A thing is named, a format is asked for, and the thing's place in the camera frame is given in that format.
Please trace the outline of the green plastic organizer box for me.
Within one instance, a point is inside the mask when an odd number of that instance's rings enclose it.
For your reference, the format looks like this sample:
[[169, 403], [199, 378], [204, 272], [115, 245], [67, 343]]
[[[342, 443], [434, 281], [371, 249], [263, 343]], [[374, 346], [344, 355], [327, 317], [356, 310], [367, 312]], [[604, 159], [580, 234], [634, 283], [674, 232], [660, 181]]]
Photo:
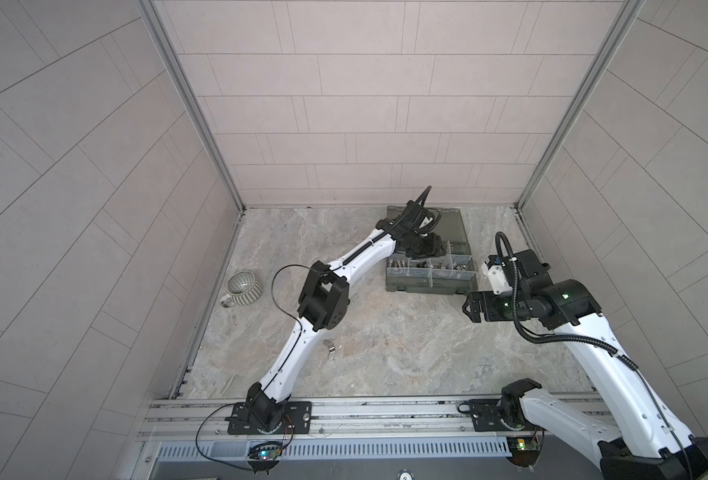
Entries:
[[388, 292], [437, 295], [467, 295], [478, 290], [473, 259], [461, 210], [439, 208], [441, 219], [433, 230], [443, 241], [440, 256], [408, 258], [397, 249], [387, 260], [385, 288]]

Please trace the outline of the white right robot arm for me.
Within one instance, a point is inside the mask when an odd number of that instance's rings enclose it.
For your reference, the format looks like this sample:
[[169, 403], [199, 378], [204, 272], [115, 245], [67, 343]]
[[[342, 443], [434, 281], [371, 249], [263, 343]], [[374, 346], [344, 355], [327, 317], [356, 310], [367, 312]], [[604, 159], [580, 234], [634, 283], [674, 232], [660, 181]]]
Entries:
[[654, 391], [589, 290], [574, 279], [553, 281], [549, 269], [532, 250], [497, 252], [483, 266], [491, 290], [468, 294], [462, 310], [474, 323], [510, 322], [532, 344], [566, 345], [615, 423], [603, 424], [525, 378], [501, 390], [503, 425], [552, 433], [606, 479], [707, 476], [708, 437], [694, 435]]

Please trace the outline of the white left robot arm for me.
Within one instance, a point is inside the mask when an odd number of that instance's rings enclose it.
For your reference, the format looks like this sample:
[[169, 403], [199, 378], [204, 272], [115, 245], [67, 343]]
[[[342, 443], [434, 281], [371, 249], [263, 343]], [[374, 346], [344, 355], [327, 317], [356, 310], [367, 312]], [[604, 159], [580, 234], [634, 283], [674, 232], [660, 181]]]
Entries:
[[248, 390], [234, 416], [240, 424], [272, 433], [284, 422], [295, 382], [315, 346], [326, 339], [347, 313], [350, 287], [395, 251], [410, 259], [444, 254], [443, 241], [434, 232], [441, 213], [426, 206], [431, 189], [408, 201], [394, 219], [383, 218], [369, 236], [342, 257], [307, 268], [299, 295], [295, 326], [281, 353], [262, 379]]

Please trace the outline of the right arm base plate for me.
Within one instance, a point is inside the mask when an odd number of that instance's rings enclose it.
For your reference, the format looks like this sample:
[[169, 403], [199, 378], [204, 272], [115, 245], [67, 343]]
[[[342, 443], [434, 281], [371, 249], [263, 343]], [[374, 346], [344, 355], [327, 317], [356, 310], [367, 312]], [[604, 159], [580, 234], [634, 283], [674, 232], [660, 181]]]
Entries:
[[470, 399], [456, 406], [458, 413], [468, 416], [475, 432], [541, 432], [543, 428], [530, 423], [518, 400]]

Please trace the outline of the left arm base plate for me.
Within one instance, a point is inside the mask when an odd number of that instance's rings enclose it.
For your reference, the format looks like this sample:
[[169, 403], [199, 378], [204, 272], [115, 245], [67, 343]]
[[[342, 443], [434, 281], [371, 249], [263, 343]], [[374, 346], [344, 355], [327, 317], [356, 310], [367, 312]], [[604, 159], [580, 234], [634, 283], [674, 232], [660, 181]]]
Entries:
[[229, 421], [229, 435], [279, 435], [281, 433], [307, 434], [310, 431], [312, 403], [285, 401], [280, 404], [249, 404], [239, 402], [233, 407]]

